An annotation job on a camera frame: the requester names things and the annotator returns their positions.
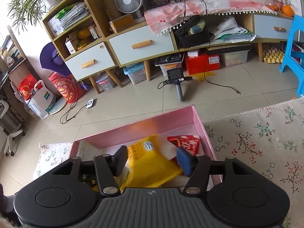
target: wooden drawer handle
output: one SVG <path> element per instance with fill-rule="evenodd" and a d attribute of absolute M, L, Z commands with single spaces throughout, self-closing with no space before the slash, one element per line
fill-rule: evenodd
<path fill-rule="evenodd" d="M 142 47 L 148 46 L 151 43 L 152 43 L 152 40 L 147 40 L 147 41 L 143 41 L 141 43 L 132 45 L 131 47 L 132 47 L 132 49 L 138 49 L 138 48 L 142 48 Z"/>
<path fill-rule="evenodd" d="M 95 60 L 91 60 L 83 65 L 81 65 L 81 68 L 84 69 L 84 68 L 87 68 L 89 66 L 92 66 L 93 64 L 95 63 Z"/>
<path fill-rule="evenodd" d="M 284 27 L 277 27 L 277 26 L 275 26 L 275 27 L 273 27 L 276 31 L 278 31 L 278 32 L 286 32 L 286 28 L 284 28 Z"/>

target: device screen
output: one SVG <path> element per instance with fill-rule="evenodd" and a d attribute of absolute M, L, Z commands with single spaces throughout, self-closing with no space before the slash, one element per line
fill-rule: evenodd
<path fill-rule="evenodd" d="M 171 79 L 182 78 L 181 70 L 180 69 L 170 70 L 170 78 Z"/>

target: white power adapter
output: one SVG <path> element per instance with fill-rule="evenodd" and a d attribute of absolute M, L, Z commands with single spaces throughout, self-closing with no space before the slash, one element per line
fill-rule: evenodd
<path fill-rule="evenodd" d="M 90 109 L 94 106 L 94 99 L 90 99 L 87 103 L 87 109 Z"/>

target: yellow package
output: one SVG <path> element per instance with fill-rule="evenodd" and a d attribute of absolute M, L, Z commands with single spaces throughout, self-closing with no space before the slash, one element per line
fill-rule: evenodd
<path fill-rule="evenodd" d="M 128 147 L 130 172 L 121 186 L 157 188 L 182 173 L 182 169 L 159 152 L 158 136 L 146 137 Z"/>

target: white fan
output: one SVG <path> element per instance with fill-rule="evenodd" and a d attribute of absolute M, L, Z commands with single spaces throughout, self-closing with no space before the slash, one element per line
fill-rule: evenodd
<path fill-rule="evenodd" d="M 143 4 L 143 0 L 114 0 L 117 9 L 123 13 L 132 13 L 135 21 L 141 22 L 145 17 L 139 10 Z"/>

